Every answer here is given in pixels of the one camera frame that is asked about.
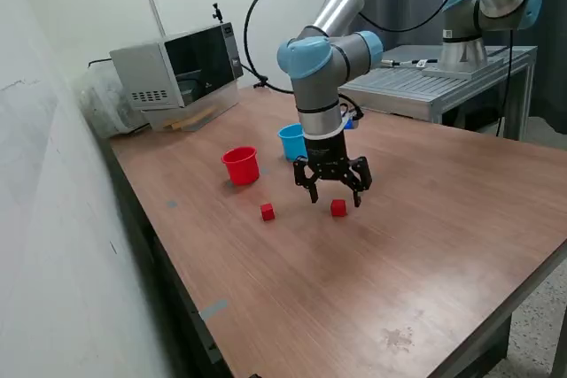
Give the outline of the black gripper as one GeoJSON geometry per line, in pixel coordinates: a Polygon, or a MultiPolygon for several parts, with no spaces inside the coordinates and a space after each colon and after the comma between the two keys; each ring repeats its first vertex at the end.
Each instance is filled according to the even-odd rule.
{"type": "Polygon", "coordinates": [[[348,187],[353,192],[353,203],[358,208],[361,205],[361,193],[371,186],[368,160],[358,157],[349,161],[344,131],[327,139],[306,139],[305,143],[307,158],[298,156],[293,161],[296,185],[306,189],[311,202],[315,204],[318,201],[318,179],[343,181],[347,174],[348,187]],[[312,172],[310,177],[306,175],[306,170],[312,172]]]}

